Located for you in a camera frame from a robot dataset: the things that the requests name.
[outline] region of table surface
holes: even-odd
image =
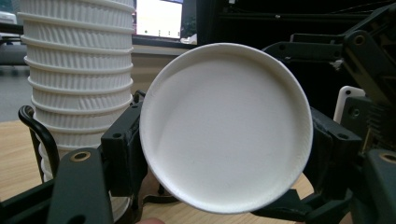
[[[29,129],[19,120],[0,123],[0,201],[41,184]],[[293,185],[300,198],[313,192],[301,175]],[[210,214],[185,203],[147,203],[142,218],[156,217],[165,223],[294,223],[286,220],[240,215]]]

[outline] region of monitor screen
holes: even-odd
[[[136,34],[180,39],[183,0],[137,0]]]

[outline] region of paper plate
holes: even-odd
[[[286,66],[247,46],[190,50],[154,79],[140,137],[149,167],[175,197],[219,214],[282,196],[308,160],[310,107]]]

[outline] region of white paper cup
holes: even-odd
[[[55,84],[59,83],[59,86],[66,86],[70,89],[52,87],[50,84],[41,84],[34,82],[30,77],[28,77],[28,82],[30,85],[37,90],[47,91],[51,93],[58,93],[58,94],[66,94],[66,95],[106,95],[106,94],[113,94],[117,92],[121,92],[133,85],[134,81],[129,77],[125,78],[124,82],[120,83],[120,80],[112,80],[111,76],[106,76],[104,80],[94,80],[95,77],[93,76],[93,83],[90,80],[87,80],[87,76],[83,76],[84,78],[69,76],[69,78],[65,78],[64,82],[60,79],[59,81],[54,81]]]
[[[104,129],[110,127],[125,111],[125,108],[92,115],[68,115],[36,108],[34,119],[44,126],[81,130]]]
[[[130,34],[130,35],[134,33],[133,26],[129,28],[124,28],[119,26],[106,26],[103,24],[84,23],[78,21],[67,21],[57,18],[43,17],[43,16],[23,13],[23,12],[19,12],[18,16],[24,21],[37,21],[37,22],[43,22],[43,23],[49,23],[55,25],[71,26],[71,27],[87,29],[87,30],[108,31],[108,32],[115,32],[122,34]]]
[[[28,38],[67,46],[102,49],[130,49],[132,47],[132,36],[128,33],[77,28],[42,21],[24,20],[23,32]]]
[[[51,91],[42,91],[33,86],[32,101],[37,105],[57,108],[60,110],[99,110],[113,108],[129,102],[132,98],[130,86],[120,91],[114,91],[103,94],[85,94],[57,93]]]
[[[131,66],[131,52],[118,54],[92,53],[91,49],[79,51],[43,48],[27,44],[27,58],[30,61],[50,66],[72,69],[119,69]]]
[[[43,171],[44,175],[46,175],[48,178],[52,179],[53,175],[52,175],[52,171],[50,169],[50,167],[46,166],[46,163],[44,162],[44,160],[41,160],[40,162],[40,168]]]
[[[87,54],[105,54],[105,55],[128,55],[134,48],[128,49],[105,49],[105,48],[87,48],[80,46],[71,46],[65,43],[50,43],[40,39],[34,39],[26,35],[21,36],[21,41],[27,46],[35,46],[43,49],[56,49],[65,51],[74,51]]]
[[[52,176],[43,175],[44,182],[47,182],[52,179]]]
[[[122,215],[128,209],[130,201],[131,200],[127,197],[111,198],[114,221],[117,221],[122,217]]]
[[[89,1],[21,0],[21,12],[66,21],[131,27],[132,7],[103,0],[94,2],[95,4]]]
[[[116,3],[124,4],[124,5],[126,5],[126,6],[129,6],[129,7],[133,7],[133,8],[134,8],[134,0],[111,0],[111,2],[116,2]]]
[[[59,67],[59,66],[54,66],[54,65],[51,65],[51,64],[36,63],[36,62],[33,62],[32,60],[29,60],[26,56],[23,59],[26,62],[26,64],[28,64],[31,67],[34,67],[34,68],[37,68],[37,69],[46,70],[46,71],[50,71],[50,72],[67,73],[67,74],[108,75],[108,74],[117,74],[117,73],[123,73],[123,72],[130,72],[131,68],[133,67],[133,64],[130,63],[128,66],[121,67],[121,68],[76,69],[76,68]]]
[[[93,109],[93,110],[80,110],[80,109],[64,109],[64,108],[58,108],[58,107],[54,107],[54,106],[42,105],[42,104],[39,104],[38,102],[36,102],[32,96],[32,104],[35,107],[38,107],[42,110],[46,110],[48,112],[67,114],[67,115],[104,114],[104,113],[108,113],[111,111],[116,111],[118,109],[127,108],[129,106],[129,104],[132,102],[132,100],[133,100],[133,96],[132,96],[132,94],[130,94],[130,99],[128,101],[124,102],[122,105],[117,105],[117,106],[109,107],[109,108]]]
[[[49,130],[58,147],[85,147],[100,144],[106,131],[99,133],[58,133]]]
[[[65,91],[110,91],[131,82],[131,71],[115,74],[73,74],[47,71],[30,66],[30,83]]]

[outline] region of cup rim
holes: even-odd
[[[93,115],[93,114],[104,114],[104,113],[108,113],[108,112],[113,112],[113,111],[122,109],[123,107],[129,105],[132,102],[132,100],[133,100],[133,96],[131,94],[130,99],[121,105],[116,105],[113,107],[104,108],[104,109],[96,109],[96,110],[73,110],[73,109],[60,109],[60,108],[54,108],[54,107],[47,106],[47,105],[42,105],[34,99],[33,95],[31,98],[32,104],[35,107],[38,107],[38,108],[48,111],[48,112],[67,114],[67,115]]]
[[[131,47],[130,49],[100,49],[100,48],[88,48],[88,47],[72,46],[72,45],[65,45],[58,43],[50,43],[50,42],[44,42],[41,40],[33,39],[25,35],[21,36],[21,41],[28,46],[33,45],[45,49],[60,49],[60,50],[91,53],[91,54],[124,55],[124,54],[131,54],[132,51],[134,50],[134,47]]]
[[[119,3],[119,2],[108,1],[108,0],[81,0],[81,1],[91,3],[91,4],[101,5],[104,7],[114,7],[116,9],[131,12],[131,13],[135,12],[134,7],[128,6],[126,4]]]
[[[124,27],[116,27],[116,26],[108,26],[108,25],[99,25],[81,21],[68,21],[59,18],[52,18],[52,17],[44,17],[35,14],[25,13],[25,12],[18,12],[18,17],[28,21],[39,21],[44,23],[50,23],[55,25],[67,25],[77,28],[83,29],[91,29],[91,30],[99,30],[99,31],[108,31],[108,32],[115,32],[115,33],[122,33],[122,34],[132,34],[134,32],[134,28],[124,28]]]
[[[131,88],[131,86],[134,84],[134,80],[130,78],[130,81],[128,82],[128,84],[121,86],[121,87],[117,87],[115,89],[109,89],[109,90],[94,90],[94,91],[82,91],[82,90],[66,90],[66,89],[57,89],[57,88],[53,88],[53,87],[48,87],[48,86],[44,86],[41,84],[37,84],[35,82],[32,81],[32,79],[30,77],[27,78],[27,81],[29,82],[29,84],[40,91],[48,91],[48,92],[53,92],[53,93],[60,93],[60,94],[67,94],[67,95],[96,95],[96,94],[110,94],[110,93],[115,93],[118,91],[125,91],[129,88]]]
[[[106,74],[117,74],[122,72],[130,72],[134,65],[131,63],[128,67],[118,68],[118,69],[75,69],[75,68],[66,68],[66,67],[58,67],[53,65],[47,65],[43,63],[36,63],[27,58],[25,56],[24,61],[27,65],[32,66],[33,68],[42,69],[51,72],[60,72],[60,73],[69,73],[69,74],[81,74],[81,75],[106,75]]]
[[[41,124],[43,124],[48,130],[56,133],[102,133],[105,132],[110,126],[104,126],[104,127],[99,127],[99,128],[90,128],[90,129],[72,129],[72,128],[61,128],[61,127],[55,127],[46,124],[42,120],[38,120],[35,115],[33,115],[33,118],[37,121],[39,121]]]

